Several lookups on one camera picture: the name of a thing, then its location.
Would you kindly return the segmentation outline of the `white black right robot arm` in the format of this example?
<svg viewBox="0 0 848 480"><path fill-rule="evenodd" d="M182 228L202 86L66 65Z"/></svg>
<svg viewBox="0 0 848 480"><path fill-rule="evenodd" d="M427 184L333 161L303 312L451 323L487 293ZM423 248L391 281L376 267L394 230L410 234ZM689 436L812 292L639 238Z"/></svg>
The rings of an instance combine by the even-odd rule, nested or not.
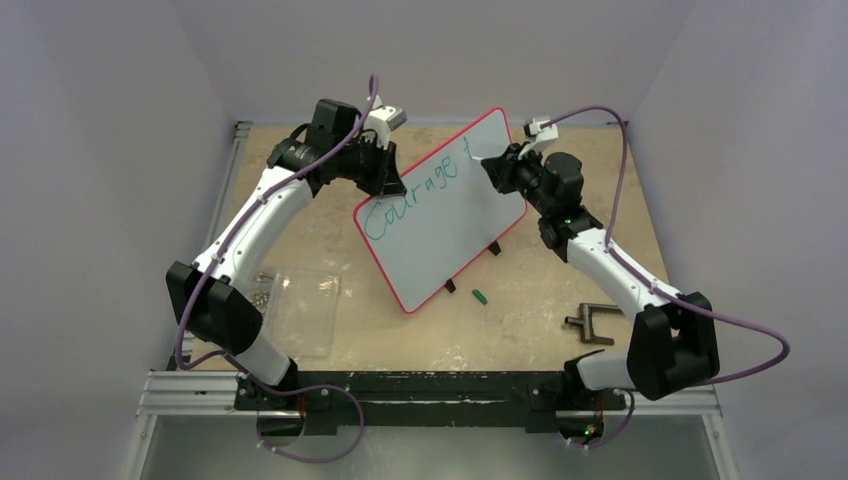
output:
<svg viewBox="0 0 848 480"><path fill-rule="evenodd" d="M601 390L635 390L649 400L705 382L720 370L712 306L698 293L682 294L607 242L602 223L582 204L581 162L571 154L519 154L512 144L482 160L495 190L520 194L540 215L540 237L563 262L583 272L632 322L625 351L598 351L564 365L561 392L576 407Z"/></svg>

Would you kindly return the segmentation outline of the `green marker cap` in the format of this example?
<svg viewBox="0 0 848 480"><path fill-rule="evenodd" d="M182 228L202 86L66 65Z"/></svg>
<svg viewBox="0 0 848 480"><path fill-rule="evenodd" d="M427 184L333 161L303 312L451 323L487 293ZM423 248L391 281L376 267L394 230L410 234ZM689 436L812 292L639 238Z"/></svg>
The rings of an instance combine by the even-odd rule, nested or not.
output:
<svg viewBox="0 0 848 480"><path fill-rule="evenodd" d="M474 296L474 297L475 297L475 298L476 298L476 299L477 299L477 300L478 300L478 301L479 301L482 305L487 305L487 304L488 304L488 299L487 299L487 297L486 297L486 296L485 296L485 295L484 295L484 294L483 294L480 290L478 290L478 289L473 289L473 290L472 290L472 295L473 295L473 296Z"/></svg>

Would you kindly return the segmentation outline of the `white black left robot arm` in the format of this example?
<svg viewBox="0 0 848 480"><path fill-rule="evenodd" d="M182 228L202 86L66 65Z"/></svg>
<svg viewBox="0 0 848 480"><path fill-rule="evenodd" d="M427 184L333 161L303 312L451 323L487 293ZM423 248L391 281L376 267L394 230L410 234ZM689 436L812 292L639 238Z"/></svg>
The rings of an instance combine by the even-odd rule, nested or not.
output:
<svg viewBox="0 0 848 480"><path fill-rule="evenodd" d="M272 408L297 399L296 365L263 330L264 317L247 298L273 244L292 219L336 179L375 197L406 194L391 134L405 111L369 100L367 112L330 99L317 102L301 124L271 151L252 195L221 234L191 263L174 262L166 285L178 333L212 343L260 381Z"/></svg>

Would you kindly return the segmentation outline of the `pink framed whiteboard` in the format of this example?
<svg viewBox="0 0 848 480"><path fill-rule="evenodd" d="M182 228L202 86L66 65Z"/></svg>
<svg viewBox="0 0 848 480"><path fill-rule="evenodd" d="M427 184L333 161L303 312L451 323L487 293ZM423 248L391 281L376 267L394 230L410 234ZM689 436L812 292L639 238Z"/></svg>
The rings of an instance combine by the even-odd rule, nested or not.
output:
<svg viewBox="0 0 848 480"><path fill-rule="evenodd" d="M500 194L471 156L512 142L506 112L493 107L401 175L407 193L370 197L353 221L405 313L417 311L526 214L518 193Z"/></svg>

